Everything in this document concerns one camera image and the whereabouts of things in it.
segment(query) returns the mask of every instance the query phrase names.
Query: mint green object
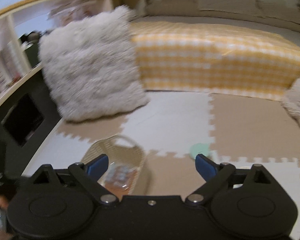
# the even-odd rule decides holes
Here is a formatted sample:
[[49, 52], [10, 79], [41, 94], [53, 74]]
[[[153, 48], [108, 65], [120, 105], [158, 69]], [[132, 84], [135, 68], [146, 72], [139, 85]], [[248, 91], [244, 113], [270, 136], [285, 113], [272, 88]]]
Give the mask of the mint green object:
[[208, 157], [210, 152], [209, 144], [207, 143], [197, 143], [190, 147], [190, 156], [195, 159], [198, 154], [203, 154]]

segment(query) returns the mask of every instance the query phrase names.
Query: blue gripper pad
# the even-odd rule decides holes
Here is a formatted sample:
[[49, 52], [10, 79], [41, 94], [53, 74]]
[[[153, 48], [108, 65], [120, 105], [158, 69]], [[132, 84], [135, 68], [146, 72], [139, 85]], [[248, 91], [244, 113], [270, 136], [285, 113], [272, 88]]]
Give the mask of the blue gripper pad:
[[217, 165], [202, 154], [195, 158], [195, 168], [205, 181], [209, 181], [217, 174]]
[[87, 174], [94, 180], [98, 181], [108, 169], [109, 158], [105, 154], [101, 154], [91, 162], [86, 164]]

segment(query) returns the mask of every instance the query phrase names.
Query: white foam tile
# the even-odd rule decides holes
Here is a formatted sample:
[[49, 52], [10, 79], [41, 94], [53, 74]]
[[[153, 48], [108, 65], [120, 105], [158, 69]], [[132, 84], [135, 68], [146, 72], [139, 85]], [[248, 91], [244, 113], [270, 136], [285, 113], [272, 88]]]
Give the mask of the white foam tile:
[[53, 133], [44, 147], [35, 153], [23, 175], [31, 176], [42, 164], [51, 164], [54, 169], [65, 169], [79, 162], [91, 145], [88, 140], [80, 140], [79, 137]]
[[254, 163], [249, 163], [247, 162], [246, 157], [240, 157], [238, 160], [232, 160], [229, 156], [218, 156], [218, 154], [214, 152], [212, 154], [212, 160], [216, 163], [228, 162], [236, 166], [236, 168], [244, 166], [251, 167], [254, 163], [262, 164], [296, 203], [298, 207], [298, 219], [290, 237], [295, 240], [300, 239], [300, 167], [298, 167], [298, 160], [296, 158], [293, 158], [292, 162], [290, 162], [287, 158], [282, 158], [275, 162], [274, 158], [265, 160], [256, 157], [254, 158]]
[[158, 155], [189, 153], [191, 145], [212, 143], [209, 120], [211, 97], [203, 92], [148, 92], [151, 101], [127, 116], [122, 134], [135, 140], [147, 152]]

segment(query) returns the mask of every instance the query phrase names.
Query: yellow gingham blanket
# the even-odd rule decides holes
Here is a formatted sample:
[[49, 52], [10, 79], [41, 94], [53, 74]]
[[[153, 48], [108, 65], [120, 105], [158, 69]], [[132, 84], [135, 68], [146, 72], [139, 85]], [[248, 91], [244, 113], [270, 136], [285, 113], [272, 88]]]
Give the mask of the yellow gingham blanket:
[[146, 90], [280, 100], [300, 76], [300, 47], [277, 34], [219, 24], [131, 24]]

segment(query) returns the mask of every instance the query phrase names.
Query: beige foam tile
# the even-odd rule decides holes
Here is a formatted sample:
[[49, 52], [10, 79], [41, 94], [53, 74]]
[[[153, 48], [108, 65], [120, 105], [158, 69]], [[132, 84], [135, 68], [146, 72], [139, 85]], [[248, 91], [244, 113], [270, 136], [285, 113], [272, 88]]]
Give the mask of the beige foam tile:
[[300, 167], [300, 128], [280, 102], [219, 94], [213, 98], [215, 143], [210, 148], [219, 156], [245, 156], [248, 162], [255, 156], [276, 162], [297, 158]]
[[158, 156], [156, 151], [151, 151], [147, 164], [151, 171], [148, 195], [181, 195], [185, 199], [205, 183], [188, 155], [176, 158], [175, 153]]
[[122, 124], [127, 121], [125, 114], [117, 114], [112, 117], [102, 117], [87, 122], [73, 123], [63, 122], [57, 129], [57, 133], [72, 138], [80, 137], [95, 142], [104, 138], [111, 137], [122, 132]]

